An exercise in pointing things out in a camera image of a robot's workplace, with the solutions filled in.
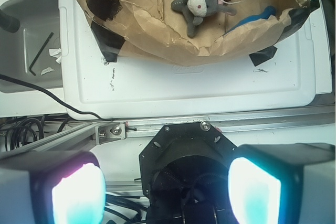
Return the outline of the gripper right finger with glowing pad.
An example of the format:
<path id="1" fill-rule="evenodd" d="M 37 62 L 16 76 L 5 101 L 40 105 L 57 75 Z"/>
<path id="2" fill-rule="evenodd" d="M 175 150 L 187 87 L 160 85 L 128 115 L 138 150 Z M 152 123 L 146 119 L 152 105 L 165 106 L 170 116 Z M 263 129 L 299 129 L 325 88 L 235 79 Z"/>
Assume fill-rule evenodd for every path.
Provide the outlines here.
<path id="1" fill-rule="evenodd" d="M 335 223 L 335 146 L 244 144 L 228 195 L 238 223 Z"/>

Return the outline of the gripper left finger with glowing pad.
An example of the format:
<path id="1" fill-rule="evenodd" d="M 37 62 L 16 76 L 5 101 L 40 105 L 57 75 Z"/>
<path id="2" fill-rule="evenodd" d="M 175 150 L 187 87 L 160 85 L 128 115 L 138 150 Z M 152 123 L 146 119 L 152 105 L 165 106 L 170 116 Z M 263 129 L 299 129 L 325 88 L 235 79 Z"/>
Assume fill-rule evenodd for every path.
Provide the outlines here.
<path id="1" fill-rule="evenodd" d="M 106 181 L 87 151 L 1 154 L 1 223 L 100 223 Z"/>

